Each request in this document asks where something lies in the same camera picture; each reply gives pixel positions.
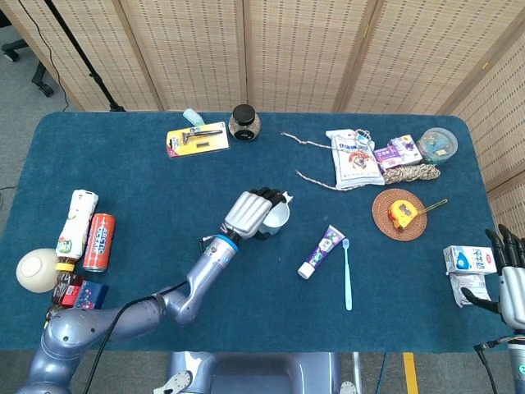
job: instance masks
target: floor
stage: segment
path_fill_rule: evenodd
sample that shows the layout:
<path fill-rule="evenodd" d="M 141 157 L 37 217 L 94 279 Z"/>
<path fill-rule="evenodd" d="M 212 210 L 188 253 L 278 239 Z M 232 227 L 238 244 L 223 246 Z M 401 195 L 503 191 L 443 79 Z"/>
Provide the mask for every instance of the floor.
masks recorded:
<path fill-rule="evenodd" d="M 0 44 L 18 39 L 11 28 L 0 30 Z M 62 92 L 46 76 L 46 82 L 55 90 L 46 98 L 30 84 L 37 59 L 28 49 L 18 51 L 16 63 L 0 58 L 0 236 L 6 224 L 16 193 L 16 184 L 24 166 L 35 127 L 47 113 L 64 108 Z M 32 352 L 0 351 L 0 382 L 2 392 L 14 392 L 25 381 Z M 80 392 L 88 376 L 94 353 L 91 351 L 80 366 L 72 383 L 72 391 Z M 506 352 L 488 352 L 487 359 L 495 376 L 498 392 L 512 393 L 513 382 Z M 383 354 L 361 355 L 364 394 L 376 393 Z M 352 379 L 349 355 L 341 356 L 342 377 Z M 92 393 L 138 394 L 153 392 L 164 384 L 167 353 L 108 351 L 98 366 Z M 422 394 L 490 394 L 491 387 L 475 353 L 418 354 L 415 355 L 418 389 Z M 407 393 L 404 362 L 401 354 L 388 354 L 381 392 Z"/>

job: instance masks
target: blue table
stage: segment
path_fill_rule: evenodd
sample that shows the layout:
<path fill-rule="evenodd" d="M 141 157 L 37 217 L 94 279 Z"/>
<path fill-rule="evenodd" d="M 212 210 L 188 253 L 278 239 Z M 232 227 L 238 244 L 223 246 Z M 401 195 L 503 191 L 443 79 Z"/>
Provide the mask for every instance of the blue table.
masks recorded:
<path fill-rule="evenodd" d="M 45 117 L 22 172 L 2 244 L 0 348 L 35 348 L 49 294 L 33 294 L 15 279 L 19 258 L 54 247 L 71 192 L 100 196 L 97 212 L 116 217 L 110 267 L 88 277 L 109 285 L 104 308 L 151 294 L 184 278 L 199 256 L 197 240 L 218 231 L 244 190 L 271 186 L 294 196 L 288 224 L 266 241 L 250 240 L 220 276 L 188 328 L 166 321 L 147 336 L 113 349 L 207 351 L 465 351 L 507 332 L 495 316 L 460 309 L 445 275 L 448 245 L 489 245 L 493 227 L 473 144 L 455 117 L 262 113 L 258 140 L 231 139 L 226 151 L 168 159 L 169 130 L 187 127 L 177 112 L 54 113 Z M 227 121 L 205 113 L 206 122 Z M 299 169 L 335 183 L 331 152 L 281 136 L 327 143 L 325 130 L 363 128 L 377 147 L 430 127 L 453 131 L 457 154 L 435 181 L 401 184 L 424 204 L 447 198 L 429 215 L 417 240 L 402 243 L 372 220 L 375 196 L 389 186 L 326 190 Z M 337 248 L 305 281 L 297 268 L 332 224 L 350 240 L 354 310 L 345 310 L 344 254 Z M 491 294 L 497 278 L 487 278 Z"/>

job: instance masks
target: yellow floor tape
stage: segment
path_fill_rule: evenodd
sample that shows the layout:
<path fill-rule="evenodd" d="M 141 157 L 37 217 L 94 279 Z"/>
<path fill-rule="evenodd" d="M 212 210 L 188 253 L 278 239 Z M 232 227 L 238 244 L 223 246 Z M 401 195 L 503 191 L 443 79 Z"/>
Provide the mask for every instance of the yellow floor tape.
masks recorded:
<path fill-rule="evenodd" d="M 416 365 L 413 362 L 413 353 L 403 353 L 404 376 L 407 379 L 407 393 L 418 394 L 418 377 L 416 376 Z"/>

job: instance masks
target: yellow card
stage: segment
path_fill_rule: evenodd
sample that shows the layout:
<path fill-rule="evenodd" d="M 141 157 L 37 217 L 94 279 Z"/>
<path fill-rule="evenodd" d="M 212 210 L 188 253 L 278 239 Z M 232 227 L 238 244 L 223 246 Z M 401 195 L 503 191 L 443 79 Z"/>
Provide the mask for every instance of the yellow card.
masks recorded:
<path fill-rule="evenodd" d="M 169 131 L 166 136 L 166 149 L 170 158 L 228 149 L 229 147 L 226 124 L 223 121 Z"/>

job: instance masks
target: woven panel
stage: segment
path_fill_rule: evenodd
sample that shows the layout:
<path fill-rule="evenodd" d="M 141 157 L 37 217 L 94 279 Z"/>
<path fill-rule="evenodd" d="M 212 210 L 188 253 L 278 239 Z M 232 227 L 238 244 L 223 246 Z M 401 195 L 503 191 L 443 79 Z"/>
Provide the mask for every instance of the woven panel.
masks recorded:
<path fill-rule="evenodd" d="M 331 111 L 367 1 L 248 1 L 250 103 L 262 111 Z"/>
<path fill-rule="evenodd" d="M 350 112 L 436 113 L 523 0 L 386 0 Z"/>
<path fill-rule="evenodd" d="M 237 1 L 130 0 L 122 5 L 165 109 L 230 111 L 245 101 Z"/>
<path fill-rule="evenodd" d="M 525 35 L 454 110 L 472 134 L 485 184 L 525 167 Z"/>
<path fill-rule="evenodd" d="M 56 0 L 54 3 L 114 99 L 127 110 L 157 110 L 158 105 L 112 2 Z M 47 6 L 35 0 L 23 0 L 23 4 L 39 24 L 60 77 L 79 104 L 88 111 L 108 110 L 105 96 L 89 77 L 88 69 Z M 33 44 L 48 56 L 33 22 L 18 2 L 2 2 L 2 7 L 16 15 Z"/>
<path fill-rule="evenodd" d="M 525 236 L 525 182 L 491 198 L 494 223 L 502 223 L 514 234 Z"/>

